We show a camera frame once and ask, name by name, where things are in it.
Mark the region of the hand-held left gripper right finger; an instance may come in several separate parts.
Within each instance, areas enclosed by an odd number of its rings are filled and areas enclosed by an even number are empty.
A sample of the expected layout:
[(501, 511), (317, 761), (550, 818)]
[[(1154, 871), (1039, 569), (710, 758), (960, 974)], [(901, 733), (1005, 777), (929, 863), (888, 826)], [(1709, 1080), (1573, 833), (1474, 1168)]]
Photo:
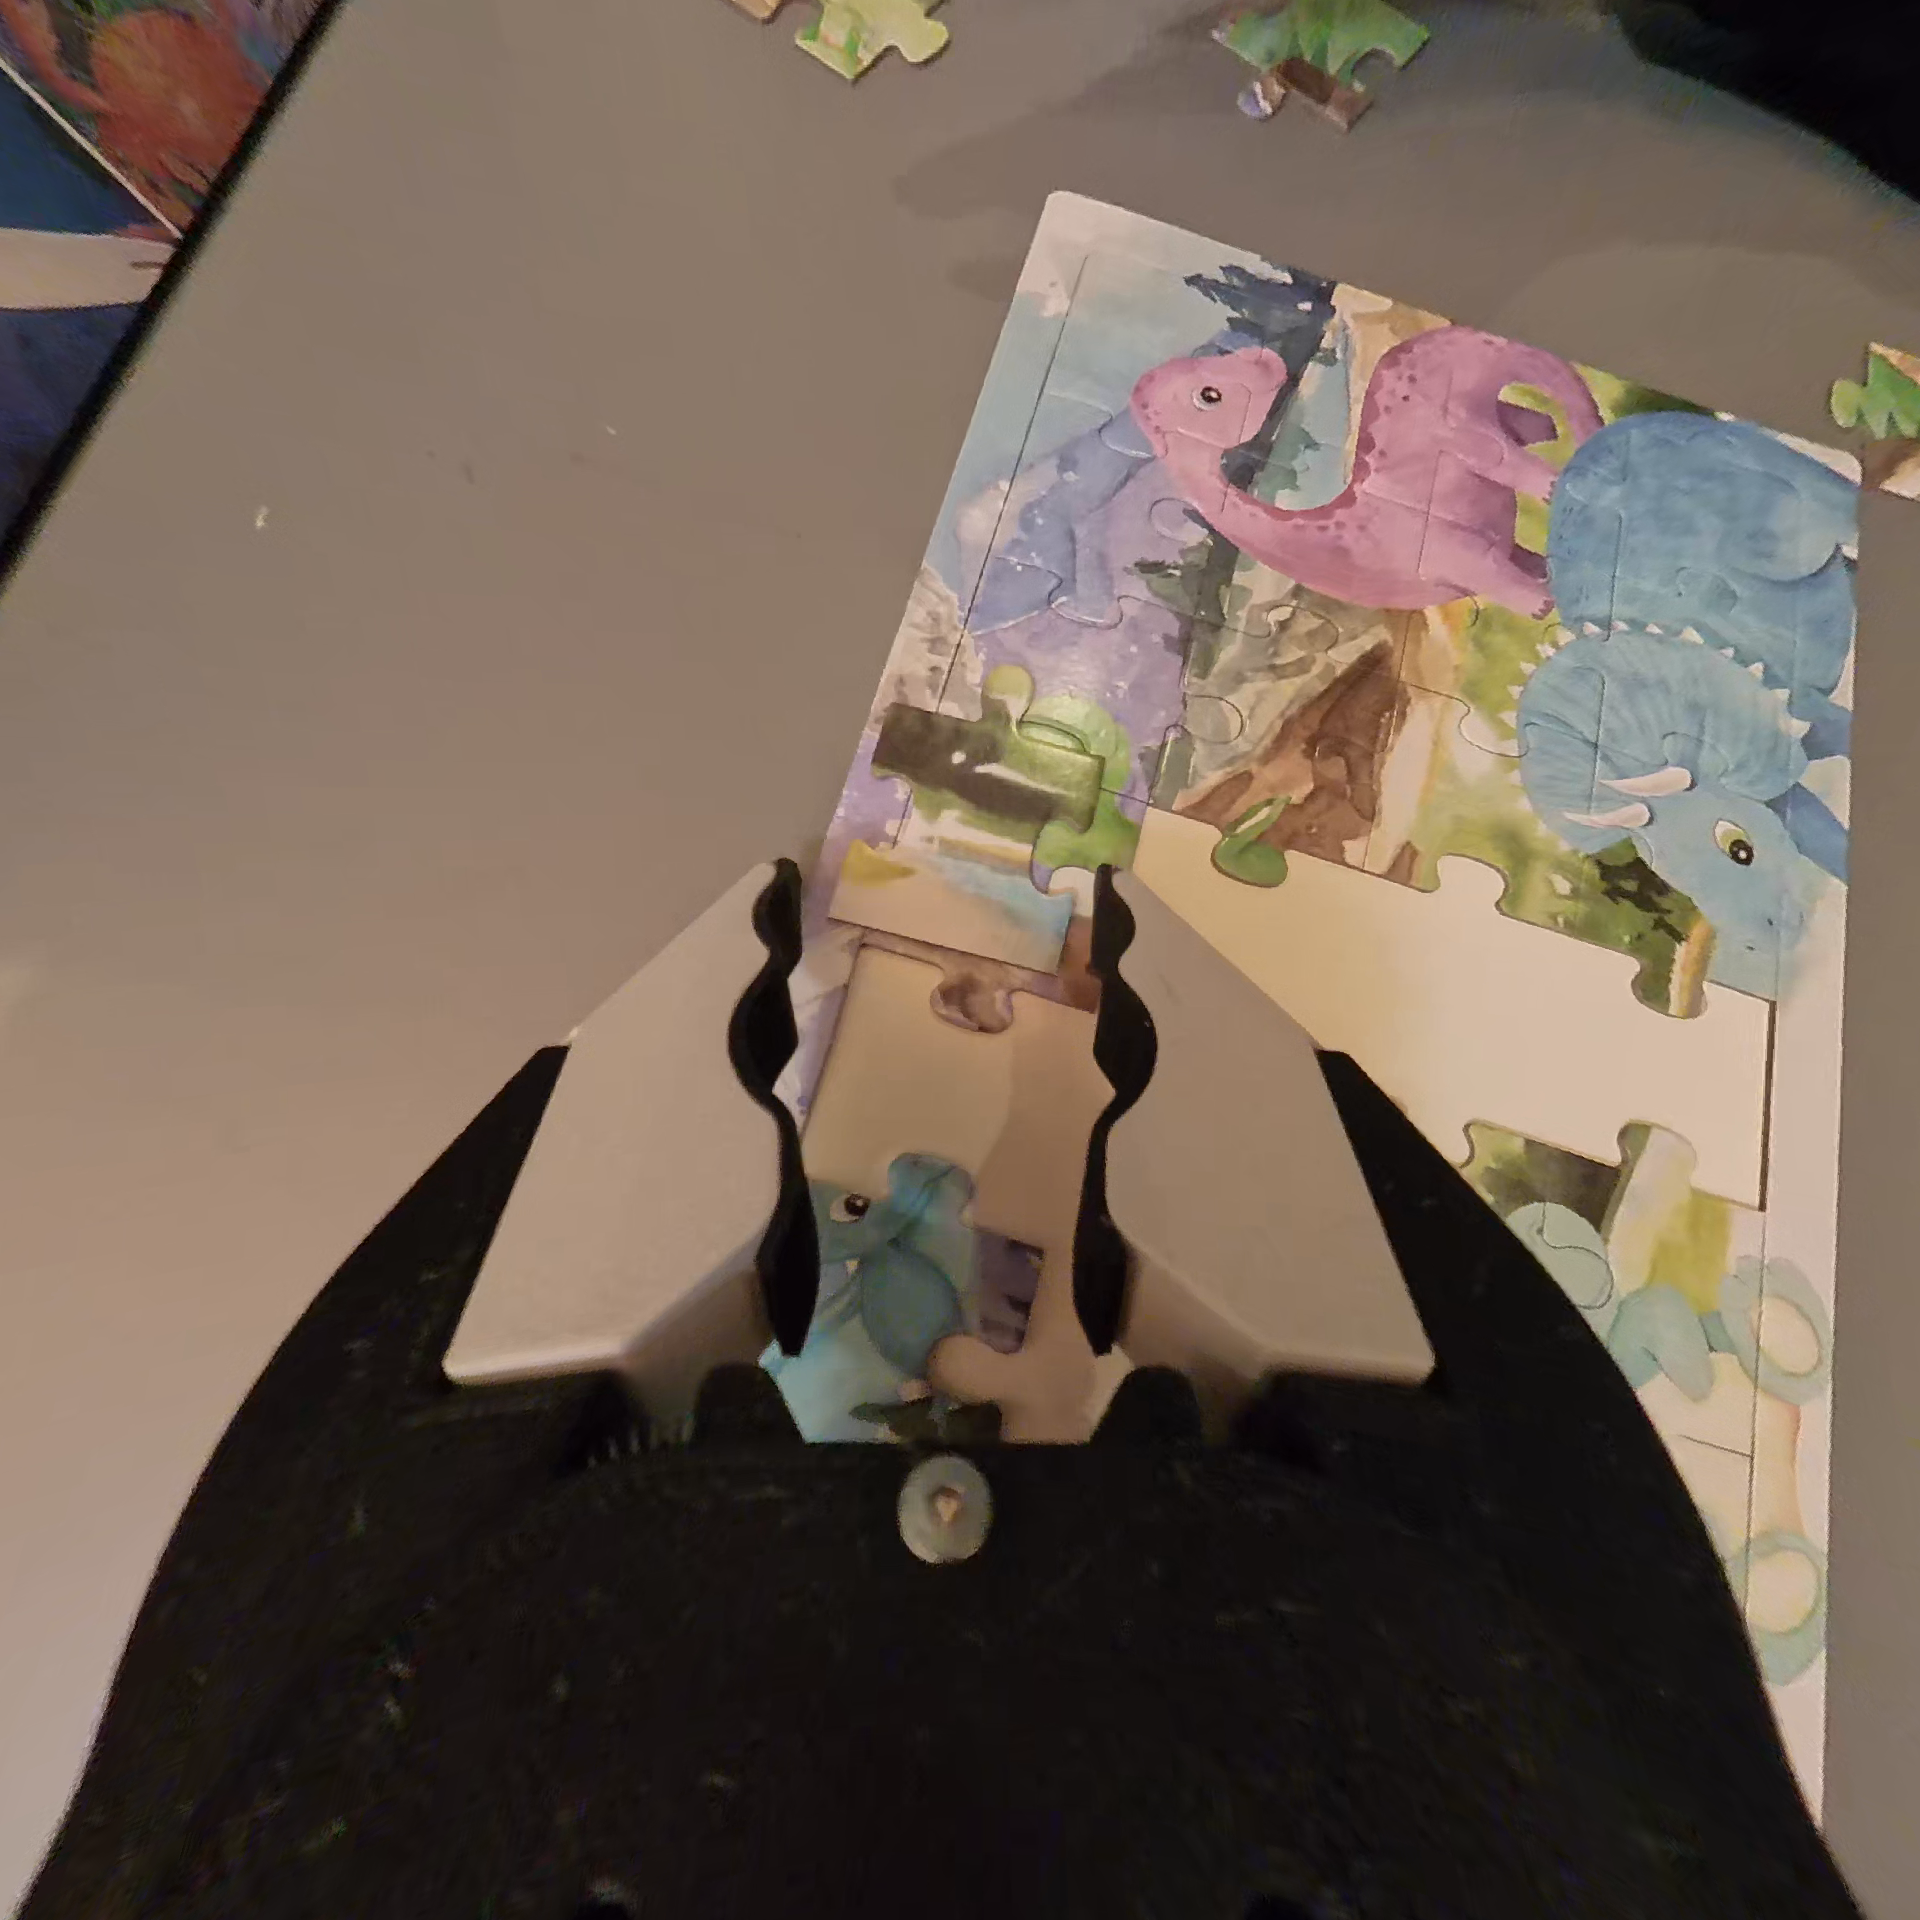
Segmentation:
[(1278, 1374), (1423, 1384), (1433, 1345), (1313, 1037), (1137, 872), (1095, 875), (1073, 1306), (1233, 1421)]

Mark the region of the green and brown puzzle piece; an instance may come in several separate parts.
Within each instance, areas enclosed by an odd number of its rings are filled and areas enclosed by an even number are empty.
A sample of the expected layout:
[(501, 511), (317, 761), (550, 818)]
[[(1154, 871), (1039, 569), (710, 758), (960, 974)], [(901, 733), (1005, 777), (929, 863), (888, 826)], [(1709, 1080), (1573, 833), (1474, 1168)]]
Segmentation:
[(1431, 33), (1390, 2), (1286, 2), (1231, 5), (1209, 37), (1246, 67), (1235, 99), (1242, 117), (1267, 122), (1302, 103), (1349, 131), (1374, 104), (1360, 67), (1389, 61), (1402, 71)]

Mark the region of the light green puzzle piece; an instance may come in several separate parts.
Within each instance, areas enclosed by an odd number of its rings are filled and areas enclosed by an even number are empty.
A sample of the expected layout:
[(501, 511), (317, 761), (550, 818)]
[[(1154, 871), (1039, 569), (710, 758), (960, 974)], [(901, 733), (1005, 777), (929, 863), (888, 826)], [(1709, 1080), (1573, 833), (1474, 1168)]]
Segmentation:
[(818, 2), (795, 43), (853, 81), (888, 55), (927, 64), (941, 57), (950, 37), (950, 27), (925, 2)]

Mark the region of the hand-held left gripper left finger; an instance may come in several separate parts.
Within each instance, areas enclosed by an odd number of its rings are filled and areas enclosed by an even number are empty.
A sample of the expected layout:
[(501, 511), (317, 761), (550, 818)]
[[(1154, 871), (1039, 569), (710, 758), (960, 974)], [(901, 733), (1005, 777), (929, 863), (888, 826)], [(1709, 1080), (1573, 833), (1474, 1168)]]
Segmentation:
[(778, 1089), (801, 957), (801, 867), (761, 862), (574, 1029), (449, 1381), (616, 1374), (688, 1421), (713, 1369), (801, 1351), (822, 1247)]

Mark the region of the dinosaur jigsaw puzzle board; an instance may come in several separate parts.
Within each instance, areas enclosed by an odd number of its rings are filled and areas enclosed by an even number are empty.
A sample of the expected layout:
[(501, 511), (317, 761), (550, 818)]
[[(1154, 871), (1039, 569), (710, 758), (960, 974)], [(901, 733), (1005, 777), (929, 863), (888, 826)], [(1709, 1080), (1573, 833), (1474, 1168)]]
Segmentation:
[[(1095, 875), (1139, 867), (1349, 1051), (1555, 1273), (1666, 1440), (1813, 1807), (1826, 1760), (1859, 463), (1413, 303), (1047, 198), (807, 885), (807, 1114), (899, 1040), (1089, 1051)], [(1153, 807), (1190, 658), (1302, 613), (1403, 626), (1365, 862), (1213, 871)], [(1107, 763), (1030, 971), (830, 920), (888, 703)]]

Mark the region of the white and green puzzle piece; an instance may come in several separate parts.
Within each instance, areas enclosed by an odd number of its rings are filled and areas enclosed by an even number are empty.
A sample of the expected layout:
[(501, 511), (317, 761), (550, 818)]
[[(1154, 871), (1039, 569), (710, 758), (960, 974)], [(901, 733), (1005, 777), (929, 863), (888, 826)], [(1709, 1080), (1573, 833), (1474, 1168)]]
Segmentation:
[(827, 856), (830, 920), (1055, 971), (1073, 901), (1035, 879), (1049, 829), (1097, 824), (1107, 763), (1070, 723), (1033, 721), (1023, 662), (987, 666), (973, 710), (885, 706), (845, 846)]

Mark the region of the printed jigsaw puzzle box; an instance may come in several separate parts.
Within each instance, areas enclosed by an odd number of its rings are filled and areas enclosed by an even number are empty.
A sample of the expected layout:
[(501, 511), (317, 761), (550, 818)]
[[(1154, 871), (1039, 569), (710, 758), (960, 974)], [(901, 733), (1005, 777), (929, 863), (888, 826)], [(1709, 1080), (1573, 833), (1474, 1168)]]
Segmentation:
[(7, 535), (321, 14), (321, 2), (3, 5)]

